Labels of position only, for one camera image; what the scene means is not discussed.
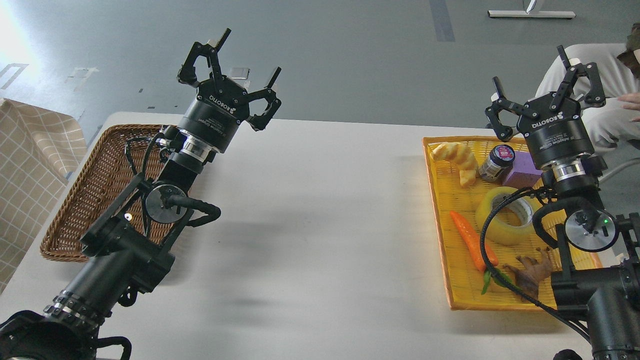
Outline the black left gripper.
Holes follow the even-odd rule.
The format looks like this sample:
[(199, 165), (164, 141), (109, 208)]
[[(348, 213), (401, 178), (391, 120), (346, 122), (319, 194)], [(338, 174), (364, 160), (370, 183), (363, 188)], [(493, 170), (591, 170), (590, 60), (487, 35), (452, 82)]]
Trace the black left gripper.
[[(262, 114), (250, 116), (248, 104), (234, 102), (234, 99), (242, 96), (246, 89), (222, 75), (218, 59), (218, 53), (231, 32), (230, 28), (226, 28), (215, 45), (195, 41), (177, 73), (179, 84), (197, 88), (196, 98), (179, 121), (178, 128), (201, 139), (218, 153), (226, 152), (242, 121), (247, 119), (254, 131), (263, 131), (282, 104), (274, 90), (276, 80), (282, 71), (279, 66), (274, 69), (263, 89), (247, 94), (250, 103), (265, 100), (266, 107)], [(209, 69), (208, 80), (198, 80), (195, 63), (199, 57), (206, 59)], [(217, 89), (217, 85), (221, 87), (222, 92)]]

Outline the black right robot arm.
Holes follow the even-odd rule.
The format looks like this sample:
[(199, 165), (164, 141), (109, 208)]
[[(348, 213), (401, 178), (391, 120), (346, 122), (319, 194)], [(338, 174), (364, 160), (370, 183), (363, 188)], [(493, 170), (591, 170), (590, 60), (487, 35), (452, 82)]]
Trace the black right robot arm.
[[(500, 201), (480, 230), (487, 277), (581, 335), (594, 360), (639, 358), (639, 214), (612, 215), (601, 199), (606, 162), (596, 155), (582, 121), (583, 107), (606, 103), (594, 62), (570, 59), (557, 47), (563, 68), (557, 89), (523, 104), (509, 100), (499, 78), (485, 109), (500, 141), (519, 134), (541, 181)], [(529, 260), (508, 276), (490, 263), (485, 237), (498, 211), (523, 198), (537, 199), (530, 224), (557, 256), (556, 269)]]

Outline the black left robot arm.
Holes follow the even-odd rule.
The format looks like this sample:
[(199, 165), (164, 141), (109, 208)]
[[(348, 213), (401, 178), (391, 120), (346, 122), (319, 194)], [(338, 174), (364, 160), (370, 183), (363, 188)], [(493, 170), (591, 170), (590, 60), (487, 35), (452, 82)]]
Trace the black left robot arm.
[(41, 314), (23, 310), (1, 324), (3, 360), (94, 360), (110, 346), (130, 359), (130, 340), (99, 337), (100, 327), (115, 305), (132, 306), (160, 284), (186, 227), (220, 217), (219, 207), (189, 196), (196, 177), (242, 123), (259, 132), (282, 104), (274, 90), (279, 67), (254, 92), (222, 73), (218, 55), (230, 34), (228, 28), (215, 44), (192, 45), (177, 80), (196, 89), (195, 99), (178, 125), (126, 141), (133, 176), (80, 237), (87, 264)]

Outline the person's hand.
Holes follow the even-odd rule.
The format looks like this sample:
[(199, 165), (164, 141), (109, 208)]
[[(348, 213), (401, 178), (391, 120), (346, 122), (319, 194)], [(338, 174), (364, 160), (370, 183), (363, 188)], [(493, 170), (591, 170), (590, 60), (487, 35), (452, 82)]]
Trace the person's hand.
[(624, 95), (617, 96), (617, 100), (622, 102), (622, 107), (624, 109), (637, 113), (631, 121), (640, 121), (640, 92), (626, 93)]

